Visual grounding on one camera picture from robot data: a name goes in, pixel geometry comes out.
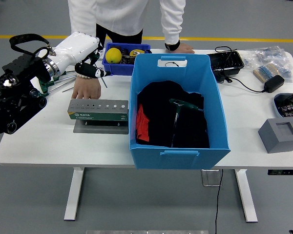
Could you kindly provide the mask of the person's left hand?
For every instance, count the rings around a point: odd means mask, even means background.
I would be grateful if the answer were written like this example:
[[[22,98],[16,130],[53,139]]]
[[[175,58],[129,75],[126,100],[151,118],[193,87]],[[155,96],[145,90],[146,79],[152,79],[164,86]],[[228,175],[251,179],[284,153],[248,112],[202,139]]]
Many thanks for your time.
[[[165,44],[166,49],[174,54],[194,54],[193,47],[185,43],[177,43],[174,45]]]

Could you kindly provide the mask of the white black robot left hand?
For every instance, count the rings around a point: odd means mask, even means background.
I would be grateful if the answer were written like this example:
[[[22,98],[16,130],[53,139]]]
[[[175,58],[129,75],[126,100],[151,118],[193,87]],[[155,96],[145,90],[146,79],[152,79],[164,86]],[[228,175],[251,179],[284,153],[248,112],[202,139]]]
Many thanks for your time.
[[[102,78],[111,73],[94,66],[100,50],[102,47],[97,37],[74,32],[53,48],[54,54],[48,55],[43,61],[52,77],[59,77],[68,66],[74,66],[75,71],[83,77]]]

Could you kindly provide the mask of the person's right hand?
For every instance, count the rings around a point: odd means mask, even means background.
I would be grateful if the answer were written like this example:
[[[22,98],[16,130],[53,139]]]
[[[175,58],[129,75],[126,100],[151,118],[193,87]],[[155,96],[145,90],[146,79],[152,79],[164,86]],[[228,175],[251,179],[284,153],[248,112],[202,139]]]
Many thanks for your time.
[[[77,77],[71,98],[99,99],[101,97],[101,84],[96,78]]]

